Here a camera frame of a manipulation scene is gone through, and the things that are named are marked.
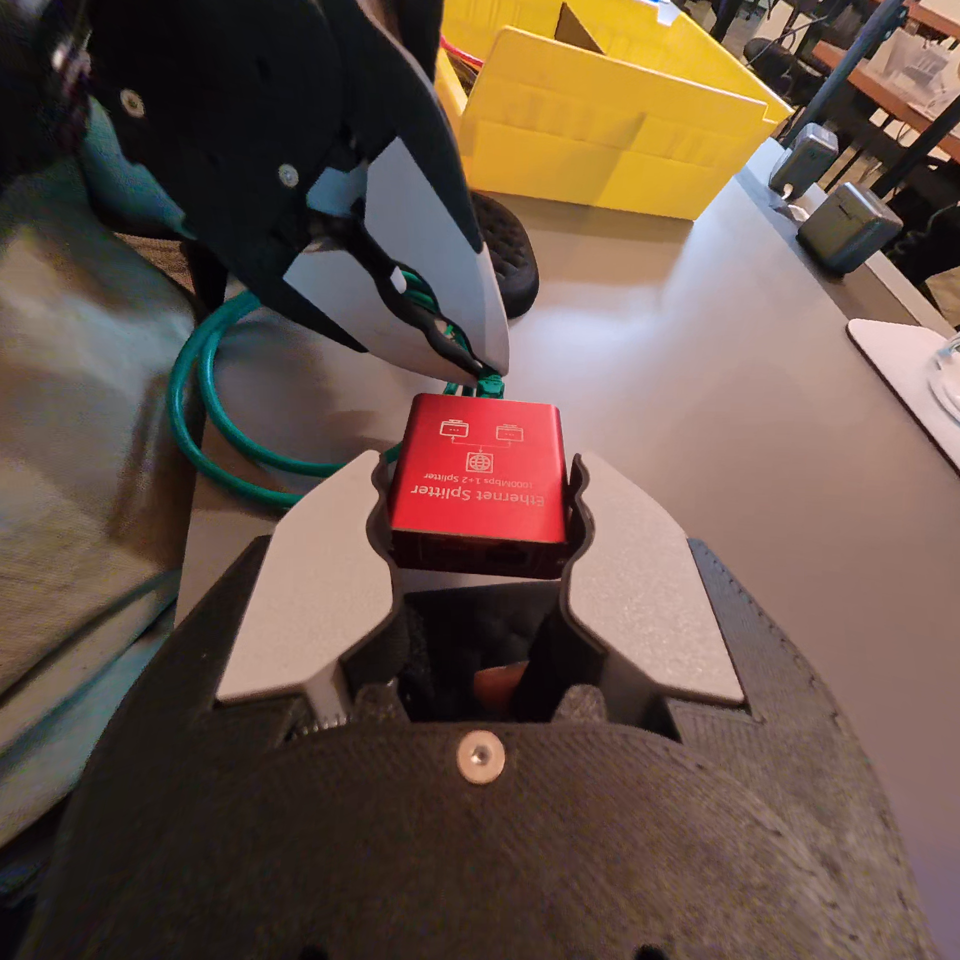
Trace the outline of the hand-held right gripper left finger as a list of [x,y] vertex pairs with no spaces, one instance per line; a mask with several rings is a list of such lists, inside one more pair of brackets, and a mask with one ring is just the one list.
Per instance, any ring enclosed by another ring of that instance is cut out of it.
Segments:
[[303,696],[321,725],[353,711],[342,659],[393,616],[390,560],[370,531],[385,463],[366,450],[307,493],[270,537],[217,688],[222,705]]

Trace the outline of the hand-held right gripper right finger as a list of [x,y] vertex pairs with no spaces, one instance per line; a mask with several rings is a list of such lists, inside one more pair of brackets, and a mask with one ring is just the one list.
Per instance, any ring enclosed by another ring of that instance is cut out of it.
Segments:
[[561,576],[573,634],[565,681],[602,693],[609,719],[640,726],[677,699],[738,710],[746,695],[682,526],[594,452],[571,465],[582,542]]

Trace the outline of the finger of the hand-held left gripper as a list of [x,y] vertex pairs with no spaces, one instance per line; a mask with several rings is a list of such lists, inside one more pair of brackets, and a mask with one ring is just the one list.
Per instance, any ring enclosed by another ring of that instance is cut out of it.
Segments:
[[341,249],[301,253],[283,279],[378,360],[426,378],[476,385],[475,376],[437,354],[420,330],[390,311],[366,270],[349,253]]
[[[379,248],[390,261],[416,272],[473,354],[506,375],[509,326],[487,247],[474,250],[401,140],[394,139],[370,164],[362,162],[349,172],[326,169],[306,194],[311,213],[349,214],[360,200],[365,202],[361,221]],[[348,253],[330,239],[318,238],[306,247],[306,253],[332,250]]]

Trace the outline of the red ethernet splitter box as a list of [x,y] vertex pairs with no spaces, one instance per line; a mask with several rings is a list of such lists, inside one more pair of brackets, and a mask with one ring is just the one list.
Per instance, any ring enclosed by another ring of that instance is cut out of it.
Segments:
[[569,557],[569,510],[556,406],[414,398],[389,493],[400,568],[556,580]]

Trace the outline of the black textured wrist rest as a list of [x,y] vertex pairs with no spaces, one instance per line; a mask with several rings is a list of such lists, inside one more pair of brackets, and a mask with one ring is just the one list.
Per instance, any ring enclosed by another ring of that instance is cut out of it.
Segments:
[[477,191],[470,196],[507,319],[516,320],[534,306],[540,291],[532,242],[521,220],[505,205]]

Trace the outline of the yellow plastic bin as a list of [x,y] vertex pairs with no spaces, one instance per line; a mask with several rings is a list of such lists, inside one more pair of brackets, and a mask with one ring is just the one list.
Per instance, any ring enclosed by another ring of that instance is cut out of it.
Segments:
[[443,7],[436,89],[475,191],[694,221],[791,114],[670,2]]

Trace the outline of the clear glass object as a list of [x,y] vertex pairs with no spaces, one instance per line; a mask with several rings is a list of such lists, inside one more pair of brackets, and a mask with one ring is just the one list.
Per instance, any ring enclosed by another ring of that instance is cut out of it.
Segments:
[[959,332],[933,352],[927,375],[928,388],[944,414],[959,424]]

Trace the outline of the small grey power adapter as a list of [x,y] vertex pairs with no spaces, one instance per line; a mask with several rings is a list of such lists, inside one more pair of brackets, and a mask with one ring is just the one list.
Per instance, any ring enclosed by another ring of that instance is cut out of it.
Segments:
[[832,130],[806,124],[774,164],[767,186],[786,201],[798,199],[833,166],[838,153],[837,136]]

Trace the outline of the black office chair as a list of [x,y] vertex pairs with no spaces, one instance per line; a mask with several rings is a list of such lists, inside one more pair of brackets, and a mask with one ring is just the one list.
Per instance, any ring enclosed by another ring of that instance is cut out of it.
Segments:
[[821,90],[827,74],[810,66],[770,38],[753,38],[743,50],[745,66],[792,107],[806,107]]

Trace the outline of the large grey power adapter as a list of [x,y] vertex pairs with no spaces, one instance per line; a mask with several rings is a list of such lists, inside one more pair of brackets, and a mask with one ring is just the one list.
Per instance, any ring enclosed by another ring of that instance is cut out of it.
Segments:
[[845,277],[903,227],[902,219],[870,188],[845,181],[800,225],[797,241],[822,270]]

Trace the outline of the dark metal pole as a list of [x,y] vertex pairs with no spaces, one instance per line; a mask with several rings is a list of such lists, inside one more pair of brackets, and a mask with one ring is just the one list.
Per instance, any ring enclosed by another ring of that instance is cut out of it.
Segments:
[[959,122],[959,96],[957,95],[920,133],[907,150],[871,186],[879,198],[886,197],[902,184],[908,175],[926,162],[930,152],[953,133]]
[[875,8],[820,89],[801,112],[790,120],[777,138],[783,148],[789,148],[794,144],[803,127],[819,120],[827,104],[843,88],[847,78],[860,62],[868,55],[876,53],[882,42],[903,24],[908,6],[909,2],[906,1],[883,1]]

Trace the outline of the wooden background desk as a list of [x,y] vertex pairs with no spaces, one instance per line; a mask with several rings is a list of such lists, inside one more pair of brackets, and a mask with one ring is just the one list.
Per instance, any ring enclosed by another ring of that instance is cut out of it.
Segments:
[[[896,30],[898,29],[909,34],[918,34],[932,42],[949,44],[954,49],[958,47],[959,3],[909,2],[905,24]],[[930,119],[919,113],[867,71],[868,62],[874,54],[865,56],[860,61],[846,79],[846,83],[868,97],[875,110],[882,111],[895,123],[899,123],[902,133],[910,130],[918,137],[935,118]]]

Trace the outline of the clear plastic container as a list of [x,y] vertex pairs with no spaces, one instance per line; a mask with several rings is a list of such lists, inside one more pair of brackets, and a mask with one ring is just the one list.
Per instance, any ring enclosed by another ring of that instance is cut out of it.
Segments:
[[868,61],[867,71],[906,104],[933,119],[959,94],[959,48],[897,29]]

